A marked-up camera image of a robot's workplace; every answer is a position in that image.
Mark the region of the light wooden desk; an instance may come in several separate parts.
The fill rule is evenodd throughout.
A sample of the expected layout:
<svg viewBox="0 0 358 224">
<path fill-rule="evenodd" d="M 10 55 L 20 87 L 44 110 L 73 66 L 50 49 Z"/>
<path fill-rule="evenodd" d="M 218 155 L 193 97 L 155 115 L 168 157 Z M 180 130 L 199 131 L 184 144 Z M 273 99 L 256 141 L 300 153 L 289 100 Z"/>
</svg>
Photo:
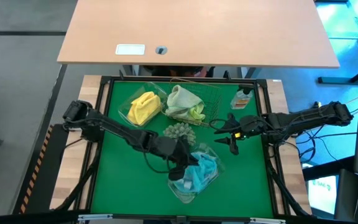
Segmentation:
<svg viewBox="0 0 358 224">
<path fill-rule="evenodd" d="M 116 55 L 144 44 L 143 55 Z M 166 46 L 164 55 L 155 53 Z M 313 0 L 78 0 L 60 63 L 338 68 Z"/>
</svg>

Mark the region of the lit display with logo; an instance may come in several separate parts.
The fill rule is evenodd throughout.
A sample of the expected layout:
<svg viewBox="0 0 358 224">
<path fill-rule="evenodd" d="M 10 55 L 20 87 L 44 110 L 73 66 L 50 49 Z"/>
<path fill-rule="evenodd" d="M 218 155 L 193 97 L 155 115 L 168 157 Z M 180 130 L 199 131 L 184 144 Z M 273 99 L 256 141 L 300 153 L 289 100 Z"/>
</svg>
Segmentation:
<svg viewBox="0 0 358 224">
<path fill-rule="evenodd" d="M 308 200 L 311 208 L 334 214 L 337 196 L 335 175 L 308 181 Z"/>
</svg>

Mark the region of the pale green microfiber towel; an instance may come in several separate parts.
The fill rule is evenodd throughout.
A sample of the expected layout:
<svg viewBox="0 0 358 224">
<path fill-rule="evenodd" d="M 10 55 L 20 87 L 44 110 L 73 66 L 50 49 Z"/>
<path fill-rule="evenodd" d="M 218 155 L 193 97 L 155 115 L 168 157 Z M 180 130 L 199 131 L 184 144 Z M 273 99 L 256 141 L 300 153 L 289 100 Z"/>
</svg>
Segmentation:
<svg viewBox="0 0 358 224">
<path fill-rule="evenodd" d="M 165 113 L 174 116 L 174 112 L 185 108 L 191 108 L 199 103 L 204 104 L 201 98 L 180 85 L 175 85 L 168 96 Z"/>
</svg>

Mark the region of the clear spray bottle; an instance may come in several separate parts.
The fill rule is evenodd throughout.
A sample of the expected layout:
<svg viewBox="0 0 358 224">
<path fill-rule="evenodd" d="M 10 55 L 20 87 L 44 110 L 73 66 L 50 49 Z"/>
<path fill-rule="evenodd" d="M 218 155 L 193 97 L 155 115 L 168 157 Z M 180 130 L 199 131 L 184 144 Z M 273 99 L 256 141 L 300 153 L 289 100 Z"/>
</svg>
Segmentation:
<svg viewBox="0 0 358 224">
<path fill-rule="evenodd" d="M 251 84 L 239 85 L 236 94 L 231 101 L 231 109 L 244 109 L 253 97 L 253 89 L 254 87 Z"/>
</svg>

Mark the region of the black table frame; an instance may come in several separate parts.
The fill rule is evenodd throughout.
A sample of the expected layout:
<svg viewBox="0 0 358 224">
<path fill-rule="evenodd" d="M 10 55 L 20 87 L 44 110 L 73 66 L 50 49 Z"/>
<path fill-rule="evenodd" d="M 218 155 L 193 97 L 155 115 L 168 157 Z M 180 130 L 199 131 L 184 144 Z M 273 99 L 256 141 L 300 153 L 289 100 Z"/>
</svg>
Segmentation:
<svg viewBox="0 0 358 224">
<path fill-rule="evenodd" d="M 203 100 L 216 100 L 213 116 L 224 119 L 241 79 L 191 77 L 107 77 L 92 84 L 85 76 L 80 99 L 122 123 L 119 106 L 143 84 L 152 82 L 168 91 L 176 84 Z M 246 222 L 251 218 L 274 218 L 291 212 L 267 171 L 265 140 L 254 136 L 239 142 L 233 155 L 207 126 L 195 127 L 196 139 L 211 147 L 223 162 L 224 172 L 190 203 L 183 203 L 169 188 L 164 160 L 143 155 L 125 140 L 104 133 L 98 145 L 99 159 L 92 179 L 87 207 L 94 214 L 123 219 L 171 219 L 193 222 Z"/>
</svg>

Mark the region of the lime green microfiber towel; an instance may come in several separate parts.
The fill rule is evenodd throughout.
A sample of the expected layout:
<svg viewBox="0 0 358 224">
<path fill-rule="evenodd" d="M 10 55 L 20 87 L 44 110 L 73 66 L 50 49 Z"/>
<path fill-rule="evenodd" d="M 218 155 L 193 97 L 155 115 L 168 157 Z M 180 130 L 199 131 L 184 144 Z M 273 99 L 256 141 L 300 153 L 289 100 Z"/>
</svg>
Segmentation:
<svg viewBox="0 0 358 224">
<path fill-rule="evenodd" d="M 204 110 L 204 104 L 199 103 L 191 108 L 178 110 L 174 112 L 173 115 L 179 118 L 199 122 L 204 120 L 206 117 L 206 115 L 203 114 L 203 110 Z"/>
</svg>

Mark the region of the teal microfiber towel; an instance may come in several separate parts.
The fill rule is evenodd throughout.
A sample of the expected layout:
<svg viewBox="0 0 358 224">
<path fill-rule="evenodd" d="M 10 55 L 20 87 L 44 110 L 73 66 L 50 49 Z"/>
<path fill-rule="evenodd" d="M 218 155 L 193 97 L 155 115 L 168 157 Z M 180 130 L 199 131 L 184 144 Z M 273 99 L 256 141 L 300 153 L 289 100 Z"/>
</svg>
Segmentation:
<svg viewBox="0 0 358 224">
<path fill-rule="evenodd" d="M 193 190 L 191 192 L 200 192 L 217 175 L 218 166 L 216 158 L 203 152 L 192 152 L 192 156 L 197 158 L 198 166 L 189 166 L 186 168 L 184 179 L 191 179 Z"/>
</svg>

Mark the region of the black orange hazard strip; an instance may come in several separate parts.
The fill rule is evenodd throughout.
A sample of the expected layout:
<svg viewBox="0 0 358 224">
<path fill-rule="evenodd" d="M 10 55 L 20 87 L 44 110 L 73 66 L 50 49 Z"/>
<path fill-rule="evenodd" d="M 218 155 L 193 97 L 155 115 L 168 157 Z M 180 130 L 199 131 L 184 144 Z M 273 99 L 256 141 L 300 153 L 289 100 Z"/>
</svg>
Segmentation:
<svg viewBox="0 0 358 224">
<path fill-rule="evenodd" d="M 61 124 L 51 125 L 32 157 L 14 204 L 13 214 L 40 213 L 50 208 L 62 152 L 68 131 Z"/>
</svg>

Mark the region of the clear plastic bin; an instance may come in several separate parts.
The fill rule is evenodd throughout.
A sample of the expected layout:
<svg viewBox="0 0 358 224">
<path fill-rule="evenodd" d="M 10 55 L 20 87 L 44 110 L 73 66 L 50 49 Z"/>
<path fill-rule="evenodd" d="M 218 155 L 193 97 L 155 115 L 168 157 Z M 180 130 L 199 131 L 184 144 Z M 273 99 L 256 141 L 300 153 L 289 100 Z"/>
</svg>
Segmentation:
<svg viewBox="0 0 358 224">
<path fill-rule="evenodd" d="M 127 115 L 128 115 L 129 110 L 131 108 L 131 102 L 133 100 L 135 100 L 136 98 L 140 97 L 145 92 L 148 92 L 148 91 L 154 92 L 156 95 L 158 95 L 160 97 L 160 101 L 161 101 L 160 108 L 156 112 L 155 116 L 159 112 L 161 112 L 164 103 L 167 101 L 166 92 L 162 88 L 160 88 L 158 85 L 156 85 L 156 84 L 154 84 L 152 82 L 139 83 L 138 87 L 132 86 L 132 84 L 130 83 L 130 86 L 126 85 L 124 87 L 124 90 L 129 90 L 129 93 L 126 94 L 126 99 L 118 107 L 118 112 L 119 112 L 120 116 L 123 118 L 123 120 L 126 123 L 128 123 L 131 126 L 137 127 L 137 128 L 145 126 L 154 116 L 150 120 L 148 120 L 143 126 L 138 126 L 138 125 L 132 124 L 128 120 Z"/>
<path fill-rule="evenodd" d="M 222 163 L 220 157 L 215 153 L 215 151 L 205 143 L 195 144 L 191 149 L 191 153 L 192 152 L 203 152 L 203 153 L 209 154 L 210 156 L 213 156 L 216 158 L 218 172 L 217 172 L 217 175 L 214 177 L 214 179 L 212 179 L 211 182 L 207 185 L 207 187 L 208 187 L 215 179 L 217 179 L 225 171 L 224 164 Z M 207 187 L 204 188 L 200 192 L 182 192 L 182 191 L 179 191 L 174 186 L 173 181 L 171 181 L 171 180 L 168 181 L 168 186 L 172 190 L 172 192 L 175 194 L 175 196 L 182 203 L 192 202 L 203 190 L 205 190 L 207 188 Z"/>
</svg>

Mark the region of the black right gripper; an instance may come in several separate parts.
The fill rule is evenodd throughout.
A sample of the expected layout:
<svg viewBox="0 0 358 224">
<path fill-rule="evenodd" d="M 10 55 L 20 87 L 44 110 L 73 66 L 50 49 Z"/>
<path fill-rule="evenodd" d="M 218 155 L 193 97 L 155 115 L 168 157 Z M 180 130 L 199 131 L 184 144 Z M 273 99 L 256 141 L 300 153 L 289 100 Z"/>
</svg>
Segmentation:
<svg viewBox="0 0 358 224">
<path fill-rule="evenodd" d="M 213 126 L 215 134 L 235 133 L 236 131 L 240 131 L 240 136 L 238 137 L 239 139 L 260 135 L 266 130 L 265 121 L 260 117 L 251 115 L 242 117 L 238 122 L 232 113 L 228 113 L 226 119 L 218 118 L 213 120 L 213 124 L 217 123 L 223 123 L 223 125 L 220 128 Z M 228 145 L 229 150 L 233 155 L 239 154 L 235 138 L 225 137 L 215 139 L 214 141 Z"/>
</svg>

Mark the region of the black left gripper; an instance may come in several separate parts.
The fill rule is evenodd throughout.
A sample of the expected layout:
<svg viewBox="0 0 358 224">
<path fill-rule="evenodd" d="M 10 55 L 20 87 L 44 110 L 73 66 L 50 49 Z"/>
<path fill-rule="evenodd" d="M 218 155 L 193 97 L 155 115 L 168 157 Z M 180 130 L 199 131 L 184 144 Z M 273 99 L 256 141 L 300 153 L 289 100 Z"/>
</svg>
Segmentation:
<svg viewBox="0 0 358 224">
<path fill-rule="evenodd" d="M 186 136 L 172 139 L 166 136 L 152 137 L 150 153 L 161 157 L 170 169 L 168 178 L 171 181 L 180 180 L 185 175 L 187 166 L 198 166 L 198 160 L 190 153 L 190 145 Z"/>
</svg>

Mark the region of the silver aluminium bar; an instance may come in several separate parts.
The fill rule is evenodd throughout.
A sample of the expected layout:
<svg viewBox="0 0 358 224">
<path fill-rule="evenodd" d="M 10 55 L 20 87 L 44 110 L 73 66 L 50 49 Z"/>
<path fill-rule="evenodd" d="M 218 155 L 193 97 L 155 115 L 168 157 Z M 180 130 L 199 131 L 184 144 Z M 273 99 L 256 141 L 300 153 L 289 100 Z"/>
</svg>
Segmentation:
<svg viewBox="0 0 358 224">
<path fill-rule="evenodd" d="M 285 220 L 270 218 L 250 218 L 249 224 L 287 224 Z"/>
<path fill-rule="evenodd" d="M 107 220 L 107 219 L 113 219 L 113 214 L 83 214 L 83 215 L 78 215 L 77 221 L 86 222 L 92 220 Z"/>
</svg>

